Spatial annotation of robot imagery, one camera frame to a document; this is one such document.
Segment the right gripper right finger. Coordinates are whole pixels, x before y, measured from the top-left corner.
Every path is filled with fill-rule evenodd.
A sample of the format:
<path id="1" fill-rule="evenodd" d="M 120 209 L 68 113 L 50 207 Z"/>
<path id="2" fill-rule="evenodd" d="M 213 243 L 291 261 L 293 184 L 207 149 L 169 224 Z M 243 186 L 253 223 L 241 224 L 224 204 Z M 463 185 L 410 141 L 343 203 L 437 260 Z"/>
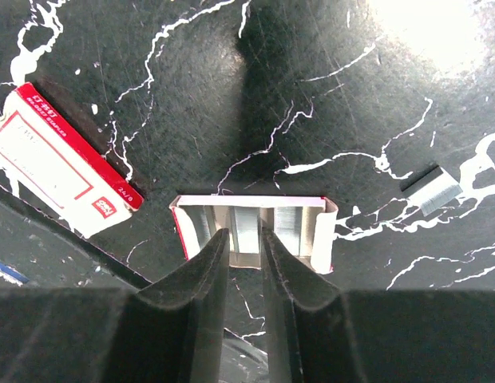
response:
<path id="1" fill-rule="evenodd" d="M 273 382 L 495 382 L 495 291 L 340 290 L 260 236 Z"/>

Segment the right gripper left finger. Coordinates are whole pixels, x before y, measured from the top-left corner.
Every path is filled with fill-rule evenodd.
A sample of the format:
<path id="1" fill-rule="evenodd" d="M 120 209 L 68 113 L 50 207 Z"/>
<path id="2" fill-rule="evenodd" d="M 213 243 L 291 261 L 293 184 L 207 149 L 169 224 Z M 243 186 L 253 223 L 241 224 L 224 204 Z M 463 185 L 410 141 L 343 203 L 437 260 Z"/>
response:
<path id="1" fill-rule="evenodd" d="M 0 382 L 215 382 L 229 234 L 158 282 L 0 289 Z"/>

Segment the small staple strip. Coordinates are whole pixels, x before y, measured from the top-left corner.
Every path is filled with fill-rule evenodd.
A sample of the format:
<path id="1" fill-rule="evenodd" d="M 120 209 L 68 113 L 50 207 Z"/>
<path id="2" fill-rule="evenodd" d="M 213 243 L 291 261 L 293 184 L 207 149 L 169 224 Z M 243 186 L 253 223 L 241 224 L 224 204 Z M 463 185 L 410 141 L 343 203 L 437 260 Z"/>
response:
<path id="1" fill-rule="evenodd" d="M 402 194 L 413 206 L 420 209 L 424 217 L 444 207 L 462 193 L 461 185 L 441 166 L 435 166 L 411 180 L 412 183 L 402 189 Z"/>

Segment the red white staple box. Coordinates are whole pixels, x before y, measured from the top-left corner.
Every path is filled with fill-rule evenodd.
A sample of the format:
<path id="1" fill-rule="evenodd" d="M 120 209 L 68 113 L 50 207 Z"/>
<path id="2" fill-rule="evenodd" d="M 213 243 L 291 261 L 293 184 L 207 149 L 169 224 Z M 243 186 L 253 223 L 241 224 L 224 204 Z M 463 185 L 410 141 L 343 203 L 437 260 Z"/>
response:
<path id="1" fill-rule="evenodd" d="M 144 202 L 29 82 L 6 98 L 0 165 L 85 238 L 129 219 Z"/>

